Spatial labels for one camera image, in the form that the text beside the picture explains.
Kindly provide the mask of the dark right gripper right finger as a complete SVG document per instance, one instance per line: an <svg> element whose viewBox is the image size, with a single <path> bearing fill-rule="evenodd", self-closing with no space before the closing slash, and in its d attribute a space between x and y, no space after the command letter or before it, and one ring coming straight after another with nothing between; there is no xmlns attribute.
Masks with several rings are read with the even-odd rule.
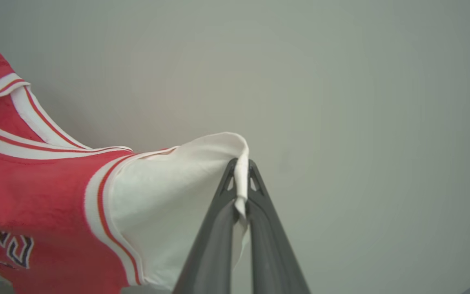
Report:
<svg viewBox="0 0 470 294"><path fill-rule="evenodd" d="M247 218L253 294L311 294L256 163L249 161Z"/></svg>

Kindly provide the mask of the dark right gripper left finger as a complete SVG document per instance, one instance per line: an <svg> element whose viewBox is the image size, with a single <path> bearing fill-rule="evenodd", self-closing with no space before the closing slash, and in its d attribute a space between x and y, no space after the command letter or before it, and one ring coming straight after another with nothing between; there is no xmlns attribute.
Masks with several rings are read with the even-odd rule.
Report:
<svg viewBox="0 0 470 294"><path fill-rule="evenodd" d="M238 220L234 207L237 158L231 159L220 179L192 249L172 294L230 294L233 227Z"/></svg>

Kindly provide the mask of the red and white basketball jersey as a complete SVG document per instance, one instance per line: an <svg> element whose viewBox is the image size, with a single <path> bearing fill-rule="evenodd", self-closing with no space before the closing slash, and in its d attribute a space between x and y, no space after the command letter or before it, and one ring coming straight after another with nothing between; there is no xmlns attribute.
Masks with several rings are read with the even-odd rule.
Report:
<svg viewBox="0 0 470 294"><path fill-rule="evenodd" d="M171 292L234 158L246 217L248 155L230 132L146 153L83 145L0 54L0 276L15 294Z"/></svg>

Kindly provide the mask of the white partition panel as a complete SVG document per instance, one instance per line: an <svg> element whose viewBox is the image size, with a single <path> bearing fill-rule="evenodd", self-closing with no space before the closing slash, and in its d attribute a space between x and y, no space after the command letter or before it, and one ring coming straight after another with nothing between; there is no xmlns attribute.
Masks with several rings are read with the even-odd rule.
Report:
<svg viewBox="0 0 470 294"><path fill-rule="evenodd" d="M470 288L470 0L0 0L0 53L84 145L244 136L313 294Z"/></svg>

